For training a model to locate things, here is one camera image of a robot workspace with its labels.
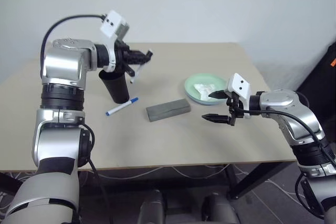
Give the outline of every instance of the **green bowl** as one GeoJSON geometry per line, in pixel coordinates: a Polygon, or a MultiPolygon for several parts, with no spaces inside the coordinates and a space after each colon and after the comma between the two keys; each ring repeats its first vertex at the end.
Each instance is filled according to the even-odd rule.
{"type": "Polygon", "coordinates": [[[201,100],[201,94],[194,88],[194,84],[214,84],[217,90],[224,90],[227,81],[211,73],[197,73],[190,76],[184,82],[184,90],[188,97],[202,105],[216,105],[223,103],[226,99],[211,98],[208,101],[201,100]]]}

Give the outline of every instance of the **beige tabletop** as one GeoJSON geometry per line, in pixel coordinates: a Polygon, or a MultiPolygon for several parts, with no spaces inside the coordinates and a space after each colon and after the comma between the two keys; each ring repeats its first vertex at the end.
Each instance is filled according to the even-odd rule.
{"type": "MultiPolygon", "coordinates": [[[[254,116],[236,126],[216,124],[203,114],[228,114],[225,104],[204,106],[187,98],[184,81],[195,73],[228,79],[240,73],[252,93],[267,91],[244,50],[222,44],[132,44],[154,56],[135,84],[128,81],[131,106],[107,117],[116,104],[98,77],[89,72],[85,90],[86,123],[96,135],[92,160],[97,168],[227,164],[295,160],[275,121],[254,116]],[[187,98],[191,112],[149,122],[146,107],[187,98]]],[[[35,169],[31,145],[42,90],[39,61],[33,60],[0,84],[0,170],[35,169]]]]}

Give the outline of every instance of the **rectangular sponge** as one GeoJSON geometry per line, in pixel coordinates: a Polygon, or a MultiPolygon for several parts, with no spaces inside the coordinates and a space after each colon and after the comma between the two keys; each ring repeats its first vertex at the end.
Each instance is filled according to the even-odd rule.
{"type": "Polygon", "coordinates": [[[150,122],[190,112],[190,104],[181,99],[146,108],[150,122]]]}

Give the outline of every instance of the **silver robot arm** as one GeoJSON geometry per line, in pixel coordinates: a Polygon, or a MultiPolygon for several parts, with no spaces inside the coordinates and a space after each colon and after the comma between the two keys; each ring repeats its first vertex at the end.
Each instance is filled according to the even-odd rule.
{"type": "Polygon", "coordinates": [[[36,114],[32,157],[38,167],[15,195],[3,221],[20,223],[80,223],[78,167],[90,159],[93,142],[83,111],[86,74],[103,68],[132,76],[128,64],[151,59],[122,41],[124,19],[111,11],[101,26],[103,44],[58,39],[43,61],[40,109],[36,114]]]}
{"type": "Polygon", "coordinates": [[[250,84],[235,73],[225,90],[216,91],[209,96],[217,99],[227,98],[226,104],[229,106],[231,116],[207,114],[202,116],[206,120],[234,126],[236,118],[248,119],[252,115],[261,114],[262,117],[271,118],[279,124],[298,160],[302,177],[305,177],[301,185],[310,207],[308,210],[317,216],[324,215],[325,223],[335,224],[336,168],[334,162],[331,162],[336,160],[335,154],[316,116],[300,102],[298,95],[285,89],[250,95],[250,84]],[[298,121],[284,113],[291,114],[306,124],[319,143],[298,121]]]}

